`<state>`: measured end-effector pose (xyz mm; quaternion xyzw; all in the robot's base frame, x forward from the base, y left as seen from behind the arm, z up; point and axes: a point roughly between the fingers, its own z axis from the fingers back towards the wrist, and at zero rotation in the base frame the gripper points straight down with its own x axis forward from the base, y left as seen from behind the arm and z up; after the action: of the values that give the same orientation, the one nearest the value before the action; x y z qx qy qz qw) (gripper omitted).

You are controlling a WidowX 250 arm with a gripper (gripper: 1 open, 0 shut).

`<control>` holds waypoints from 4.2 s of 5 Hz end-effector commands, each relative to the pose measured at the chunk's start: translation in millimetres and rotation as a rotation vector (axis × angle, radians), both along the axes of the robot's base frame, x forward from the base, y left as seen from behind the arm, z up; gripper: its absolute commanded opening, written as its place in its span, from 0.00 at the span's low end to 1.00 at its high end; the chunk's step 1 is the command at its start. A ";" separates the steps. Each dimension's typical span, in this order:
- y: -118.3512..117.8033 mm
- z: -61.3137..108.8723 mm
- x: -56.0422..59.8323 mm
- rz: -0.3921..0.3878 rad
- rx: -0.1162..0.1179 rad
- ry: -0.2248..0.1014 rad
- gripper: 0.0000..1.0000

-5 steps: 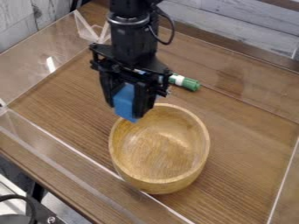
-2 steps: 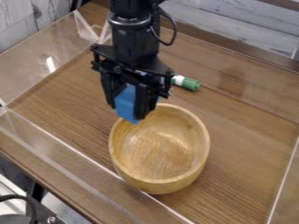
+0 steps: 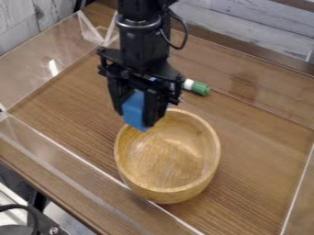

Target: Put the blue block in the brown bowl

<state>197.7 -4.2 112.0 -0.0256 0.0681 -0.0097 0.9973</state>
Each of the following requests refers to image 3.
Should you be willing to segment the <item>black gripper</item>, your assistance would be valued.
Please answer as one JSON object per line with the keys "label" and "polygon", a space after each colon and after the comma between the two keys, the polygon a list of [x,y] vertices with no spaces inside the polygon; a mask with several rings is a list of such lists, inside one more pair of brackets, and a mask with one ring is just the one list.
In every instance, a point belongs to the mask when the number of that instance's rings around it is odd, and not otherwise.
{"label": "black gripper", "polygon": [[147,70],[139,71],[123,64],[119,49],[100,47],[98,55],[100,58],[98,73],[108,79],[114,110],[123,116],[123,104],[134,95],[135,89],[146,91],[142,121],[147,128],[154,127],[166,115],[168,103],[178,105],[180,102],[186,77],[167,60],[156,62]]}

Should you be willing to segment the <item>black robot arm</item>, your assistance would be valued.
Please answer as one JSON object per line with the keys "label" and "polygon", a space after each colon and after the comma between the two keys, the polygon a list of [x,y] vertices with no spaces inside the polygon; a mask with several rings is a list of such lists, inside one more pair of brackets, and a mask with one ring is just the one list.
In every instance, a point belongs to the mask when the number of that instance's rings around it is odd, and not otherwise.
{"label": "black robot arm", "polygon": [[114,23],[119,47],[100,48],[98,73],[107,78],[115,112],[134,128],[146,131],[180,102],[186,77],[168,63],[171,22],[182,18],[171,6],[178,0],[118,0]]}

